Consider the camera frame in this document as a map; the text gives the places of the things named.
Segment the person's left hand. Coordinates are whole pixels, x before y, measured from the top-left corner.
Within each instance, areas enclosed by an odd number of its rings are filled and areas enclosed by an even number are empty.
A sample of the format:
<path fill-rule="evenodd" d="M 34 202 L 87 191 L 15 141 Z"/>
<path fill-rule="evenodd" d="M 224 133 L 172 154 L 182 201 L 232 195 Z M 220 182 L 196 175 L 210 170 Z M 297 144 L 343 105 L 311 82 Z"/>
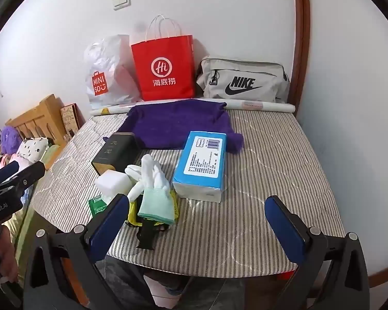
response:
<path fill-rule="evenodd" d="M 7 277 L 10 282 L 17 282 L 18 266 L 15 259 L 15 251 L 10 239 L 10 231 L 5 225 L 1 225 L 0 232 L 0 274 Z"/>

